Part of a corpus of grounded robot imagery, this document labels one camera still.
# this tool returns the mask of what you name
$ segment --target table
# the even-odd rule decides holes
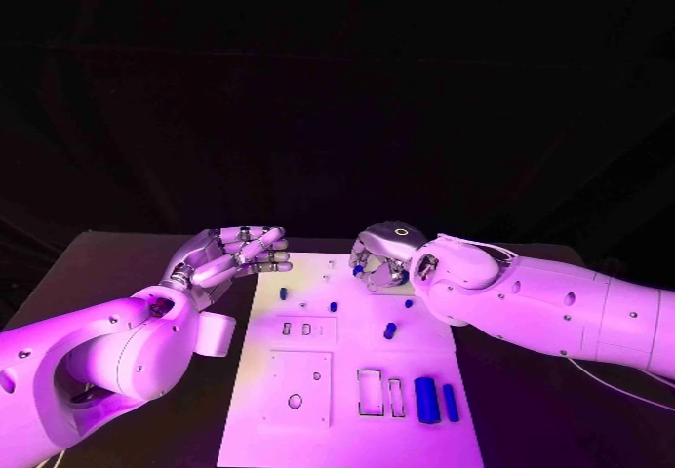
[[[190,236],[84,232],[73,240],[5,330],[155,284]],[[291,251],[345,253],[347,239],[289,239]],[[517,254],[582,265],[550,245]],[[236,319],[229,356],[193,356],[167,395],[112,420],[69,448],[60,467],[214,466],[253,300],[255,277],[234,281],[210,312]],[[675,413],[612,392],[566,362],[454,329],[457,359],[484,466],[675,466]],[[635,370],[585,364],[622,388],[675,406],[670,389]]]

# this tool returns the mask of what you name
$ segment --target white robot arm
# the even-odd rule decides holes
[[[366,271],[371,255],[380,265]],[[400,222],[360,233],[350,266],[371,290],[409,272],[415,295],[449,325],[471,324],[550,356],[675,378],[675,292],[442,234],[428,242]]]
[[[0,333],[2,466],[30,467],[178,382],[193,352],[227,353],[233,319],[203,309],[230,280],[292,267],[283,230],[203,230],[158,286]]]

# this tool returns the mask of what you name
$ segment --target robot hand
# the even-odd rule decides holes
[[[382,261],[371,273],[369,254]],[[392,286],[407,269],[415,296],[445,324],[471,324],[550,356],[675,378],[675,292],[444,234],[423,242],[393,222],[360,233],[348,265],[370,289]]]
[[[283,230],[201,231],[158,286],[0,333],[0,451],[27,467],[161,397],[193,353],[227,353],[234,321],[203,309],[234,277],[288,271]]]
[[[423,244],[422,233],[403,222],[382,222],[364,229],[351,247],[348,266],[369,290],[397,286],[407,281],[412,255]],[[366,271],[370,256],[380,264]]]

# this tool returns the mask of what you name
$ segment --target tabletop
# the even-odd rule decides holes
[[[5,330],[79,310],[157,283],[190,236],[84,232],[73,240]],[[347,253],[353,240],[289,238],[289,251]],[[582,265],[572,249],[507,245],[517,254]],[[232,316],[229,355],[193,355],[175,387],[66,450],[58,468],[207,467],[216,464],[256,278],[240,278],[208,311]],[[452,330],[484,466],[675,466],[675,413],[620,395],[556,357]],[[586,368],[675,406],[670,389],[635,370]]]

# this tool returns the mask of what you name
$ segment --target black background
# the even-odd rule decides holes
[[[12,5],[5,314],[87,229],[400,219],[670,288],[673,20],[632,1]]]

